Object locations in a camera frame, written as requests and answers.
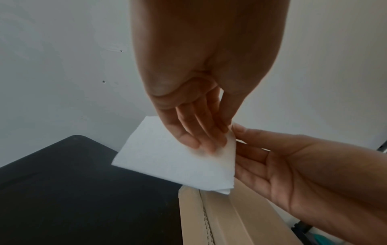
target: tan cardboard box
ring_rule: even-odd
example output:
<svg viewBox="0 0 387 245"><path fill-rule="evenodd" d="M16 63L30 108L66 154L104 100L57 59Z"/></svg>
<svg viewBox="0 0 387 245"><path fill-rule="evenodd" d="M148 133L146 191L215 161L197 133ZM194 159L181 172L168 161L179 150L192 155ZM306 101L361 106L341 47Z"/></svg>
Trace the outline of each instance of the tan cardboard box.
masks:
<svg viewBox="0 0 387 245"><path fill-rule="evenodd" d="M184 245L300 245L268 201L235 180L230 195L179 190Z"/></svg>

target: white paper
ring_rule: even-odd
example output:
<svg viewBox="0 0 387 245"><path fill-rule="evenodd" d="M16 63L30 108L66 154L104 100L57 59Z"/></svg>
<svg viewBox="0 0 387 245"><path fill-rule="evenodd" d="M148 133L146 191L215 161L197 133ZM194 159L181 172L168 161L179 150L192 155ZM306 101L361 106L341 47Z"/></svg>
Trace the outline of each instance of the white paper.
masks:
<svg viewBox="0 0 387 245"><path fill-rule="evenodd" d="M159 117L145 117L129 137L112 165L205 191L229 194L234 187L234 134L213 154L178 142Z"/></svg>

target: hand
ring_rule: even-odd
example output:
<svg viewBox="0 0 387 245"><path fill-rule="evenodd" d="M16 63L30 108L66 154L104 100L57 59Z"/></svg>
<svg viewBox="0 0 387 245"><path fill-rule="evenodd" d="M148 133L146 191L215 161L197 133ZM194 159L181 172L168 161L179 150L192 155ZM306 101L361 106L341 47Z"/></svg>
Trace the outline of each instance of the hand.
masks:
<svg viewBox="0 0 387 245"><path fill-rule="evenodd" d="M387 155L233 125L235 177L302 221L355 244L387 241Z"/></svg>
<svg viewBox="0 0 387 245"><path fill-rule="evenodd" d="M192 148L226 145L232 117L275 60L289 1L130 3L138 69L166 128Z"/></svg>

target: white ceiling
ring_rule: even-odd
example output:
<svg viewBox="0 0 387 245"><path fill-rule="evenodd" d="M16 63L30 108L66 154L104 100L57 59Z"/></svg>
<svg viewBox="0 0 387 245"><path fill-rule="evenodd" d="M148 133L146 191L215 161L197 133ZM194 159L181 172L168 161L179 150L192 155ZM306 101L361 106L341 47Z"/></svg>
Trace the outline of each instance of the white ceiling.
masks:
<svg viewBox="0 0 387 245"><path fill-rule="evenodd" d="M127 10L127 0L0 0L0 166L74 134L119 150L154 115ZM235 120L377 148L386 16L384 0L293 0L278 59Z"/></svg>

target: black table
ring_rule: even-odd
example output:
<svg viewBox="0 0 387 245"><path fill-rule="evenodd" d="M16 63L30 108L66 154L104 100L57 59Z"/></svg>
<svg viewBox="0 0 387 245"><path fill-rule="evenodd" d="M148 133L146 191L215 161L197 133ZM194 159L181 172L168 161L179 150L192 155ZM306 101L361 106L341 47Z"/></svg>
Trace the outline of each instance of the black table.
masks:
<svg viewBox="0 0 387 245"><path fill-rule="evenodd" d="M0 244L183 244L181 185L71 136L0 168Z"/></svg>

